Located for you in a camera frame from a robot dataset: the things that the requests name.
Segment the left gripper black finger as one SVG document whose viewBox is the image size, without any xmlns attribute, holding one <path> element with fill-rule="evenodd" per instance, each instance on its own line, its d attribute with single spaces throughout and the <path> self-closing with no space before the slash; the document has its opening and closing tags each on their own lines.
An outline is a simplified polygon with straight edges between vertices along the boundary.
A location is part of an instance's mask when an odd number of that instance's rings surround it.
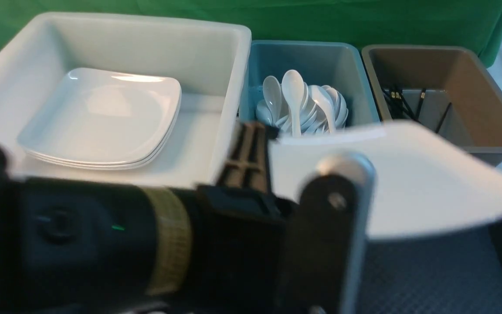
<svg viewBox="0 0 502 314">
<path fill-rule="evenodd" d="M 277 137 L 277 127 L 263 123 L 238 123 L 216 185 L 271 192 L 268 148 Z"/>
</svg>

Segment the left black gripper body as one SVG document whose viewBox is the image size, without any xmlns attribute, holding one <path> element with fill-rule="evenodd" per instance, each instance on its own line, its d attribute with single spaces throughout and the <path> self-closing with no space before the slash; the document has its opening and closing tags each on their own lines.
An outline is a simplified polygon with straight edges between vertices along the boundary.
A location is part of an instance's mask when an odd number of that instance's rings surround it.
<svg viewBox="0 0 502 314">
<path fill-rule="evenodd" d="M 252 189 L 200 185 L 188 300 L 199 313 L 271 314 L 294 201 Z"/>
</svg>

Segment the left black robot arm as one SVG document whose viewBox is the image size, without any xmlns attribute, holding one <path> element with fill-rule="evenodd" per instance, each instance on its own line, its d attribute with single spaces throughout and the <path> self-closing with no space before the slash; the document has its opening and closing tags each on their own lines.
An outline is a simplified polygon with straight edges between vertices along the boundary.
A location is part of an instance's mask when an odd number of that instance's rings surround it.
<svg viewBox="0 0 502 314">
<path fill-rule="evenodd" d="M 243 123 L 215 184 L 10 179 L 0 149 L 0 314 L 270 314 L 291 201 Z"/>
</svg>

